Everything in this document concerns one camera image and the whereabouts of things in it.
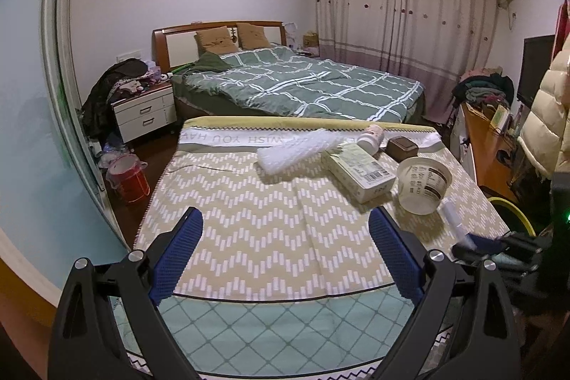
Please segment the pale green carton box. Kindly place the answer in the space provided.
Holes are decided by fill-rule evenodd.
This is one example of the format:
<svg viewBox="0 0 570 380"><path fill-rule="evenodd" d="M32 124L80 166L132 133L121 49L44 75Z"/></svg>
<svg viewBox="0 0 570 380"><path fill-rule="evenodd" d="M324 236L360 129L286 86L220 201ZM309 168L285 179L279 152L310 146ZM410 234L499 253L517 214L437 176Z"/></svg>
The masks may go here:
<svg viewBox="0 0 570 380"><path fill-rule="evenodd" d="M322 161L358 203L387 194L394 184L394 174L357 144L326 150Z"/></svg>

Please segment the brown right pillow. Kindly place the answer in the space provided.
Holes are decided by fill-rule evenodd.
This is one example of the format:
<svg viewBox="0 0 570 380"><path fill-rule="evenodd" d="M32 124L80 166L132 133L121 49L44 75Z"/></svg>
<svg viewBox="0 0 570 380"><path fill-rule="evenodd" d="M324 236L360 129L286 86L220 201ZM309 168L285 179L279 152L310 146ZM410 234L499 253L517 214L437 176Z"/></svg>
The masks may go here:
<svg viewBox="0 0 570 380"><path fill-rule="evenodd" d="M265 35L265 29L262 26L238 22L236 27L241 49L255 50L271 47L270 41Z"/></svg>

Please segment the tissue box on far nightstand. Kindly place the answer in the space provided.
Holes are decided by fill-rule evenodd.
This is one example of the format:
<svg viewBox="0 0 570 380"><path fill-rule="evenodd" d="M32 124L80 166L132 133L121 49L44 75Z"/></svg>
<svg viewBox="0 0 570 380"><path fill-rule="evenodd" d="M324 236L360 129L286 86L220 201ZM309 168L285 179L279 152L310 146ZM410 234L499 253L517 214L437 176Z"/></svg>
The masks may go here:
<svg viewBox="0 0 570 380"><path fill-rule="evenodd" d="M302 36L303 48L318 48L319 35L314 31L308 31Z"/></svg>

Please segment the green checked duvet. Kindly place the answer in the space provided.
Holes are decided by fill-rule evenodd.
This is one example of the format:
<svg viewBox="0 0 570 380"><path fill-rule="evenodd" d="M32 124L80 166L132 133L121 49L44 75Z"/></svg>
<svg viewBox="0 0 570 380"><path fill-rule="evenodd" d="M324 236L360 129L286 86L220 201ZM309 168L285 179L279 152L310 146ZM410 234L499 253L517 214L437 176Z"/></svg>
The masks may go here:
<svg viewBox="0 0 570 380"><path fill-rule="evenodd" d="M313 59L285 46L217 56L173 71L174 97L213 116L277 116L411 123L424 89L410 78Z"/></svg>

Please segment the sliding glass wardrobe door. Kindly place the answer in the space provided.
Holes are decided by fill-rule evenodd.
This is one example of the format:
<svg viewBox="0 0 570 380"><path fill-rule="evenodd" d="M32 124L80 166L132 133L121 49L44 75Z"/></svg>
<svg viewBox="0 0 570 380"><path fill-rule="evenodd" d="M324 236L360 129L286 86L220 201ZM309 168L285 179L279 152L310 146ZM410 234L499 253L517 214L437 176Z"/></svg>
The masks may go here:
<svg viewBox="0 0 570 380"><path fill-rule="evenodd" d="M63 1L1 0L1 258L52 303L76 259L126 253L81 158Z"/></svg>

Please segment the small white pill bottle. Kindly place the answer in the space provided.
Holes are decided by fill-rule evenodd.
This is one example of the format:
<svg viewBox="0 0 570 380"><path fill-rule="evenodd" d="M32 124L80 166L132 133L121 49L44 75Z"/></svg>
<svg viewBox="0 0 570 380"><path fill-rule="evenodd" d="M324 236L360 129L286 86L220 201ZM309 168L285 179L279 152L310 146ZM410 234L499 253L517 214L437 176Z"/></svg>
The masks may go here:
<svg viewBox="0 0 570 380"><path fill-rule="evenodd" d="M375 155L383 140L384 130L377 124L370 124L357 138L357 145L368 154Z"/></svg>

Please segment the yellow rimmed trash bin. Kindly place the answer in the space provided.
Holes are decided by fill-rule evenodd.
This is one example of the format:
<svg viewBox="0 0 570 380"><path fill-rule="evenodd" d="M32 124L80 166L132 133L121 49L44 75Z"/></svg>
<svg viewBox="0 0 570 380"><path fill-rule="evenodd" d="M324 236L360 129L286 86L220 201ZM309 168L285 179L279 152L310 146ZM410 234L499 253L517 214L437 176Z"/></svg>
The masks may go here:
<svg viewBox="0 0 570 380"><path fill-rule="evenodd" d="M536 233L528 218L514 203L501 197L488 198L489 203L501 217L508 229L516 233L525 233L527 236L535 237Z"/></svg>

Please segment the black television screen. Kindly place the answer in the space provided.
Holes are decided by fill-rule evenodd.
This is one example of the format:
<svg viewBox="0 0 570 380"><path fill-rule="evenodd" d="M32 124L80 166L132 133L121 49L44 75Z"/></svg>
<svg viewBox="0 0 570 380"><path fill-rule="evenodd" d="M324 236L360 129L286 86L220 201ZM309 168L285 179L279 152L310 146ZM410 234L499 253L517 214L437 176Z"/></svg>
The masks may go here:
<svg viewBox="0 0 570 380"><path fill-rule="evenodd" d="M540 36L524 40L523 60L517 99L531 108L540 83L552 62L555 36Z"/></svg>

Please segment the white nightstand with drawers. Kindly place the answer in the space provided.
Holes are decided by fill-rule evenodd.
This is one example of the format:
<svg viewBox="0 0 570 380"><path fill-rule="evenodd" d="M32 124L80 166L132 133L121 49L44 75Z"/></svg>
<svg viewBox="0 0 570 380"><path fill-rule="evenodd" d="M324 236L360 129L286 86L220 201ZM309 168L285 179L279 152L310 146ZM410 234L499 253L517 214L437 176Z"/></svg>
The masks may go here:
<svg viewBox="0 0 570 380"><path fill-rule="evenodd" d="M168 81L118 101L112 108L124 143L177 121L173 89Z"/></svg>

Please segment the small brown box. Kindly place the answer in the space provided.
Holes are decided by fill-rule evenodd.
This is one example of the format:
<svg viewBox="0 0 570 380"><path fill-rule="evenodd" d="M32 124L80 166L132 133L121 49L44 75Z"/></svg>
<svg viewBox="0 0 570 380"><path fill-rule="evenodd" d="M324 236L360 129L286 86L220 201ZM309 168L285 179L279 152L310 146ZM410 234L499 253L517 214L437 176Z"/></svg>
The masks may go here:
<svg viewBox="0 0 570 380"><path fill-rule="evenodd" d="M387 141L387 146L384 152L397 163L405 159L416 157L418 155L419 147L412 140L399 136L390 138Z"/></svg>

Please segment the white yogurt tub cup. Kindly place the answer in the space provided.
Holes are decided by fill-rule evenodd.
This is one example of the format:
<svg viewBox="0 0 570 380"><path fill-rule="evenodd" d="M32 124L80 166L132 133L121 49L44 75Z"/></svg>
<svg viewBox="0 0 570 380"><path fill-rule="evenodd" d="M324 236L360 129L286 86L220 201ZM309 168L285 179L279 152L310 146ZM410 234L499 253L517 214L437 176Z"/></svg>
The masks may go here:
<svg viewBox="0 0 570 380"><path fill-rule="evenodd" d="M434 213L452 182L450 170L428 157L410 157L399 163L397 173L398 202L411 214Z"/></svg>

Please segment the red bucket bag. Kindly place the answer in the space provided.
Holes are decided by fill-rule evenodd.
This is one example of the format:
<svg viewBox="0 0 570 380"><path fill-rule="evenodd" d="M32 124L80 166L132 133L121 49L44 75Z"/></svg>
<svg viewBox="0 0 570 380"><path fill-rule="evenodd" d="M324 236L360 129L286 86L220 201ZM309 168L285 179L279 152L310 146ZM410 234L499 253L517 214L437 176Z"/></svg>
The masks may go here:
<svg viewBox="0 0 570 380"><path fill-rule="evenodd" d="M125 203L135 203L150 193L144 173L147 166L135 154L124 154L109 165L105 177Z"/></svg>

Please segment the dark clothes pile on nightstand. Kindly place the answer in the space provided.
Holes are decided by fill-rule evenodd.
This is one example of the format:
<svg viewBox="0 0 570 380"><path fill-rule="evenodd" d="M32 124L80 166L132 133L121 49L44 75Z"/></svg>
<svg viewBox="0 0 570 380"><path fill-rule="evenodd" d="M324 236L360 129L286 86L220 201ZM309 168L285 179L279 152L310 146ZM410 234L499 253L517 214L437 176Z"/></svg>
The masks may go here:
<svg viewBox="0 0 570 380"><path fill-rule="evenodd" d="M85 135L105 141L116 124L111 104L124 97L141 92L145 87L159 83L161 73L136 58L113 64L92 87L81 108Z"/></svg>

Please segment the wooden side desk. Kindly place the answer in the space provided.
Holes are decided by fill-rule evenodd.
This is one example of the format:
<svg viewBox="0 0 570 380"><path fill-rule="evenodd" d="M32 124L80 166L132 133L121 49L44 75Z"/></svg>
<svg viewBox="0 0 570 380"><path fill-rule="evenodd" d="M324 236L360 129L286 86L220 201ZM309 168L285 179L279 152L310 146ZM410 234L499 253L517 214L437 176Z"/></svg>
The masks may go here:
<svg viewBox="0 0 570 380"><path fill-rule="evenodd" d="M512 169L497 158L500 150L511 151L514 144L494 131L490 120L468 109L467 104L462 104L461 110L465 117L468 148L475 164L475 183L488 197L501 197L518 203L510 187Z"/></svg>

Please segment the wooden bed with headboard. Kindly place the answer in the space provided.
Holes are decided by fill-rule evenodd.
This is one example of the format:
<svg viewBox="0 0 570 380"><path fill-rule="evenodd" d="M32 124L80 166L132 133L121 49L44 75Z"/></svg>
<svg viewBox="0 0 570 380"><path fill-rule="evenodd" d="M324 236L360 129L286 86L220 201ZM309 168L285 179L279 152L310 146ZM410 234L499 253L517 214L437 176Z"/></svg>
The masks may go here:
<svg viewBox="0 0 570 380"><path fill-rule="evenodd" d="M152 33L184 118L277 116L416 123L414 79L324 59L287 44L278 21L191 23Z"/></svg>

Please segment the brown left pillow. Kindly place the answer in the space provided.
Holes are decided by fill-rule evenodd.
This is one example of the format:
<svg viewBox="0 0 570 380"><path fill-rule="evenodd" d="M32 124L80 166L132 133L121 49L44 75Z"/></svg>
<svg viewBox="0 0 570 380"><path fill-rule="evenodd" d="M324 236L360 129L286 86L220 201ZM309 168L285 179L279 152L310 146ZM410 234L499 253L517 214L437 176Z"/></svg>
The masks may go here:
<svg viewBox="0 0 570 380"><path fill-rule="evenodd" d="M227 27L216 27L198 30L195 34L200 53L211 52L216 55L236 53L239 51L232 40Z"/></svg>

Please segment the blue white snack wrapper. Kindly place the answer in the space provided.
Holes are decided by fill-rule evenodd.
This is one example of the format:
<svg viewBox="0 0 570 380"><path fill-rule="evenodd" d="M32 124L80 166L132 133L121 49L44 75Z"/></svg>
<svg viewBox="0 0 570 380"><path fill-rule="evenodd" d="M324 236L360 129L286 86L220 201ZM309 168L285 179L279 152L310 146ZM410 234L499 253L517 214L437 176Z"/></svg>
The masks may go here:
<svg viewBox="0 0 570 380"><path fill-rule="evenodd" d="M444 216L445 221L448 223L451 233L453 233L457 243L473 250L475 248L475 243L473 243L471 238L468 236L468 233L463 226L463 221L455 207L455 203L453 203L452 200L443 199L441 201L441 213Z"/></svg>

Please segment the clothes pile on desk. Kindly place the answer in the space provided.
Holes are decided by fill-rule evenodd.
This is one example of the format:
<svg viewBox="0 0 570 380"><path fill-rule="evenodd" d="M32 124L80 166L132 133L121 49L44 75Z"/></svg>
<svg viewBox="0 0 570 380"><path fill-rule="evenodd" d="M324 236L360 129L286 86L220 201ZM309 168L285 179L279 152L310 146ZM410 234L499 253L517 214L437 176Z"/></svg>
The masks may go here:
<svg viewBox="0 0 570 380"><path fill-rule="evenodd" d="M466 72L452 91L452 106L464 102L477 107L483 104L501 104L509 109L514 99L514 83L497 68L473 69Z"/></svg>

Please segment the small picture frame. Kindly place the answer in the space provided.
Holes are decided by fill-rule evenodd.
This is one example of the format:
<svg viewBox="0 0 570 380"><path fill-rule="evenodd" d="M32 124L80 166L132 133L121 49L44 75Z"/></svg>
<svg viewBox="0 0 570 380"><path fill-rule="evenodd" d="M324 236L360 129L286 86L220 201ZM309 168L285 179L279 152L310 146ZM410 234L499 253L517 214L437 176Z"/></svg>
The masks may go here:
<svg viewBox="0 0 570 380"><path fill-rule="evenodd" d="M494 115L490 120L492 131L498 134L503 133L509 124L510 117L510 111L506 107L498 105L497 110L494 112Z"/></svg>

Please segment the patterned beige green tablecloth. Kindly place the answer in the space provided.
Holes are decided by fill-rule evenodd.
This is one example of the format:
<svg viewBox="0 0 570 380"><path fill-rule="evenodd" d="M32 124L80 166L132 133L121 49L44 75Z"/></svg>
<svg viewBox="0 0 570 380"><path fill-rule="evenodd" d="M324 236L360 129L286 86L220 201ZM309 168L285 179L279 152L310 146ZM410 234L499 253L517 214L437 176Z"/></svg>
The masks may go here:
<svg viewBox="0 0 570 380"><path fill-rule="evenodd" d="M358 203L319 156L265 175L259 147L316 127L191 120L152 192L137 249L187 208L203 215L197 248L159 311L205 379L369 378L414 309L369 235L371 208L384 207L427 249L454 244L440 213L408 213L395 190Z"/></svg>

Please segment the cream puffer jacket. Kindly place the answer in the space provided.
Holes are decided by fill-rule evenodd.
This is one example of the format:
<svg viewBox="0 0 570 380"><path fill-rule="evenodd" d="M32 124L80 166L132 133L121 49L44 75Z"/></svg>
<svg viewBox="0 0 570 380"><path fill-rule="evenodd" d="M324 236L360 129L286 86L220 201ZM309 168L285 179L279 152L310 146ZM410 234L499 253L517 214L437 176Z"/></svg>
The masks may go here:
<svg viewBox="0 0 570 380"><path fill-rule="evenodd" d="M569 38L542 78L518 143L542 177L569 173Z"/></svg>

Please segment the brown pillow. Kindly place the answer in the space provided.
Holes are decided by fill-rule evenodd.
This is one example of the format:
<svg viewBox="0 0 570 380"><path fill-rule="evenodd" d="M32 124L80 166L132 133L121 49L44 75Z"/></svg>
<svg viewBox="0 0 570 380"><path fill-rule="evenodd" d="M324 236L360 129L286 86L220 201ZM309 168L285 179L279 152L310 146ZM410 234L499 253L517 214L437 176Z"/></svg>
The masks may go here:
<svg viewBox="0 0 570 380"><path fill-rule="evenodd" d="M241 49L255 50L271 47L270 41L265 35L265 29L262 26L238 22L236 27Z"/></svg>
<svg viewBox="0 0 570 380"><path fill-rule="evenodd" d="M236 53L239 51L232 40L227 27L216 27L198 30L195 34L200 53L211 52L216 55Z"/></svg>

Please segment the pink white striped curtain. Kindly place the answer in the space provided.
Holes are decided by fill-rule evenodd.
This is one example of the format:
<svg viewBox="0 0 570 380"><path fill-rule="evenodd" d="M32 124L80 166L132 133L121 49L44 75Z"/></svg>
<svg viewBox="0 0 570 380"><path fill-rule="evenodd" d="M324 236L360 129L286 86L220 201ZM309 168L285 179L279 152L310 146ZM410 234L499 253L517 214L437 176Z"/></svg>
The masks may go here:
<svg viewBox="0 0 570 380"><path fill-rule="evenodd" d="M486 64L497 16L498 0L316 0L322 57L420 82L438 124L460 77Z"/></svg>

